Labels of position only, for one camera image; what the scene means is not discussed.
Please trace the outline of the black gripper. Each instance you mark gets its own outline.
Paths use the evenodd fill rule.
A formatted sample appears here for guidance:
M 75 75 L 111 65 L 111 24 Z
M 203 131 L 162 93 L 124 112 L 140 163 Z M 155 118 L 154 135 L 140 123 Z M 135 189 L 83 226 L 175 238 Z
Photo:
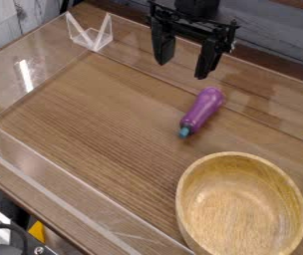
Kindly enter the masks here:
M 203 41 L 194 76 L 203 80 L 215 70 L 222 52 L 235 48 L 239 24 L 234 18 L 218 18 L 219 0 L 150 0 L 151 43 L 154 57 L 164 65 L 174 57 L 175 36 Z

